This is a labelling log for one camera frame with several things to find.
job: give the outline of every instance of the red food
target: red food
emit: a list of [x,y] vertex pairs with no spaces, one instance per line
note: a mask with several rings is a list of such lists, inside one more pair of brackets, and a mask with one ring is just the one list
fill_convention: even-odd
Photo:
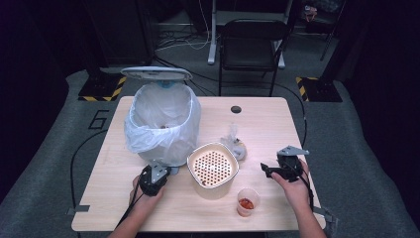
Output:
[[247,198],[242,198],[239,200],[239,203],[241,204],[242,207],[244,207],[245,209],[254,209],[254,205],[253,203],[247,199]]

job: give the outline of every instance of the trash can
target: trash can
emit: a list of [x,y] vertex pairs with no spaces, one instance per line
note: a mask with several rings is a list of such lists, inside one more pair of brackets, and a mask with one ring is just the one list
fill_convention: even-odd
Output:
[[128,67],[129,77],[150,80],[140,88],[125,119],[127,148],[149,165],[180,167],[197,148],[201,105],[190,87],[192,75],[172,67]]

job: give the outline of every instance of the warning tape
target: warning tape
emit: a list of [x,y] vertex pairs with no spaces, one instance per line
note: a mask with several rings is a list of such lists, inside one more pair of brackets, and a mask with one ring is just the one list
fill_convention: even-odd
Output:
[[318,80],[318,77],[296,77],[297,86],[299,87],[299,92],[303,101],[309,101],[308,93],[306,92],[306,88],[303,84],[303,80],[306,79]]
[[118,84],[112,93],[112,96],[106,96],[106,97],[95,97],[95,96],[79,96],[79,100],[81,101],[115,101],[117,99],[118,95],[121,93],[121,90],[123,89],[124,82],[126,82],[127,77],[122,77],[120,81],[118,81]]

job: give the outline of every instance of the perforated basket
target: perforated basket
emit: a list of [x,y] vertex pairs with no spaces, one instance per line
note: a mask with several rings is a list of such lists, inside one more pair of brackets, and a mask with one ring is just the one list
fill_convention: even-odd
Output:
[[194,177],[194,189],[206,199],[219,199],[229,192],[239,165],[234,155],[221,143],[202,146],[187,159]]

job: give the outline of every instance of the gray floor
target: gray floor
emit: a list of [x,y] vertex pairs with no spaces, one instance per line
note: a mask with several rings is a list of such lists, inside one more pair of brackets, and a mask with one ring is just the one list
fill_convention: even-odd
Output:
[[[284,53],[286,68],[278,72],[274,95],[288,101],[301,141],[305,134],[303,112],[298,99],[284,87],[298,93],[296,76],[320,76],[336,41],[324,61],[319,61],[325,42],[319,36],[293,35]],[[189,84],[198,96],[217,93],[217,61],[208,65],[209,46],[190,46],[157,51],[157,56],[209,78],[194,75]],[[119,68],[107,68],[118,71]],[[111,122],[118,99],[134,95],[144,82],[128,78],[113,102],[84,102],[77,93],[87,79],[85,71],[67,78],[69,93],[50,133],[33,160],[0,205],[0,237],[76,237],[71,229],[70,162],[87,138],[100,131],[89,129],[98,110]],[[335,85],[343,102],[304,102],[307,137],[304,148],[322,206],[335,218],[326,231],[331,237],[420,237],[405,210],[393,181],[383,172],[368,147],[358,114],[346,88]],[[224,91],[225,95],[266,96],[266,90]],[[79,201],[104,140],[104,133],[86,142],[73,165],[76,202]],[[82,233],[82,237],[104,237],[107,232]],[[296,231],[270,232],[267,237],[298,237]]]

